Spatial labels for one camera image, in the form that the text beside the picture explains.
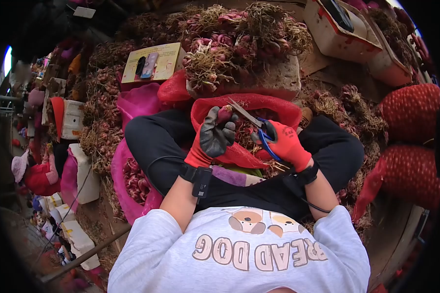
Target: black device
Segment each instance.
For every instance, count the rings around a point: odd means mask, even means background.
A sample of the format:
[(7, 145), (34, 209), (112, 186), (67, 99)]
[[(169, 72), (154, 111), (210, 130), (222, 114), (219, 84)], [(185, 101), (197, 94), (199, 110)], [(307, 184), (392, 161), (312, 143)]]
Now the black device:
[(212, 176), (211, 168), (195, 168), (187, 163), (184, 163), (180, 168), (179, 176), (182, 179), (194, 184), (192, 196), (197, 198), (207, 197), (210, 177)]
[(145, 66), (145, 56), (142, 56), (142, 57), (140, 57), (140, 59), (137, 62), (137, 68), (135, 69), (135, 75), (138, 75), (140, 77), (144, 66)]
[(318, 173), (319, 163), (314, 161), (313, 166), (306, 167), (305, 170), (299, 173), (295, 173), (294, 177), (301, 186), (310, 184), (316, 180), (316, 174)]
[(321, 2), (341, 28), (345, 29), (346, 31), (354, 32), (354, 25), (352, 24), (351, 19), (349, 18), (349, 15), (345, 9), (343, 9), (334, 0), (321, 0)]
[(196, 172), (197, 168), (189, 164), (183, 163), (181, 168), (179, 169), (179, 176), (186, 181), (194, 183), (196, 179)]

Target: metal pole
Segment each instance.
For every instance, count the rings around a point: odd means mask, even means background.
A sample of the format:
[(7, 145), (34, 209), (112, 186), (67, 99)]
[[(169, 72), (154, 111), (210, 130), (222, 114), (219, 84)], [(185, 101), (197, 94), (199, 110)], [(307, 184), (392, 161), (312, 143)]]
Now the metal pole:
[(19, 97), (10, 97), (10, 96), (1, 96), (0, 95), (0, 100), (19, 102), (19, 101), (21, 101), (21, 98), (19, 98)]
[(87, 253), (84, 253), (82, 256), (80, 256), (76, 260), (73, 260), (69, 264), (67, 264), (66, 266), (63, 266), (60, 270), (58, 270), (58, 271), (56, 271), (54, 273), (45, 275), (44, 277), (42, 277), (41, 278), (41, 282), (43, 282), (44, 284), (48, 283), (48, 282), (54, 280), (55, 278), (58, 278), (58, 277), (62, 276), (64, 273), (67, 273), (67, 272), (71, 271), (71, 269), (74, 269), (77, 266), (81, 265), (82, 262), (86, 261), (87, 259), (89, 259), (93, 255), (98, 253), (101, 249), (105, 248), (109, 244), (111, 244), (114, 241), (116, 241), (119, 237), (121, 237), (125, 233), (129, 232), (131, 228), (132, 228), (132, 226), (127, 224), (127, 226), (124, 229), (118, 231), (114, 235), (111, 235), (106, 240), (104, 240), (103, 242), (99, 243), (98, 245), (96, 245), (91, 250), (89, 250)]

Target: smartphone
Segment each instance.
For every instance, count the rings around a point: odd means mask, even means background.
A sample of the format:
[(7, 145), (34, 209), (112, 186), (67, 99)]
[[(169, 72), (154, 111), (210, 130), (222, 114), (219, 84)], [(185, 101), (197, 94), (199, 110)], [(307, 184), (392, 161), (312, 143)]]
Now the smartphone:
[(140, 59), (137, 62), (137, 69), (135, 70), (135, 75), (141, 76), (142, 75), (142, 69), (145, 66), (145, 56), (140, 57)]
[(155, 64), (157, 63), (158, 52), (150, 53), (147, 56), (145, 61), (145, 66), (142, 69), (142, 75), (140, 78), (150, 78), (153, 74), (153, 68), (155, 68)]

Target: black cable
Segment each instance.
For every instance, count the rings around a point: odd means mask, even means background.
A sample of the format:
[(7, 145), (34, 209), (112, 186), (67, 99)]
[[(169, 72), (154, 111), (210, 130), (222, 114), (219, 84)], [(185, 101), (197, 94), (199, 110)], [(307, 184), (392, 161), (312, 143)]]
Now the black cable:
[(317, 206), (315, 206), (314, 204), (312, 204), (311, 202), (308, 202), (305, 198), (303, 198), (303, 197), (300, 197), (300, 199), (302, 200), (302, 201), (304, 201), (304, 202), (306, 202), (309, 206), (311, 206), (311, 207), (313, 207), (313, 208), (315, 208), (315, 209), (317, 209), (317, 210), (319, 210), (319, 211), (322, 211), (323, 213), (330, 213), (331, 211), (330, 210), (325, 210), (325, 209), (322, 209), (322, 208), (318, 208)]
[(158, 191), (159, 194), (161, 194), (163, 197), (165, 196), (161, 191), (158, 190), (158, 188), (153, 184), (153, 181), (150, 179), (148, 172), (150, 170), (150, 167), (153, 165), (154, 162), (161, 160), (161, 159), (165, 159), (167, 157), (175, 157), (178, 159), (181, 159), (184, 161), (184, 159), (182, 157), (178, 157), (178, 156), (162, 156), (162, 157), (158, 157), (156, 159), (154, 159), (150, 164), (148, 164), (147, 166), (147, 171), (145, 172), (145, 177), (148, 179), (148, 181), (150, 182), (150, 184), (156, 189), (156, 191)]
[(303, 187), (303, 185), (300, 185), (296, 178), (293, 176), (294, 172), (284, 176), (282, 178), (282, 182), (285, 184), (285, 186), (288, 188), (288, 190), (290, 190), (296, 197), (298, 197), (299, 199), (301, 199), (302, 201), (304, 201), (305, 203), (307, 203), (309, 206), (311, 206), (312, 208), (315, 208), (319, 211), (322, 211), (323, 213), (330, 213), (330, 210), (325, 210), (322, 208), (317, 207), (316, 205), (308, 202), (305, 198), (304, 198), (304, 193), (303, 192), (299, 192), (299, 190)]

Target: pink hat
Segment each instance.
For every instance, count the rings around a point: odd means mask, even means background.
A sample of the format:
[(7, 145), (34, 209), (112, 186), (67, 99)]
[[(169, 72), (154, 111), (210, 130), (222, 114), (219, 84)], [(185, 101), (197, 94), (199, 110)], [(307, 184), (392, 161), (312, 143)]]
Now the pink hat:
[(21, 157), (14, 157), (12, 161), (12, 173), (15, 176), (15, 182), (18, 183), (23, 179), (24, 172), (26, 171), (26, 165), (28, 164), (27, 149)]
[(33, 106), (41, 106), (44, 103), (45, 92), (33, 89), (28, 96), (28, 103)]

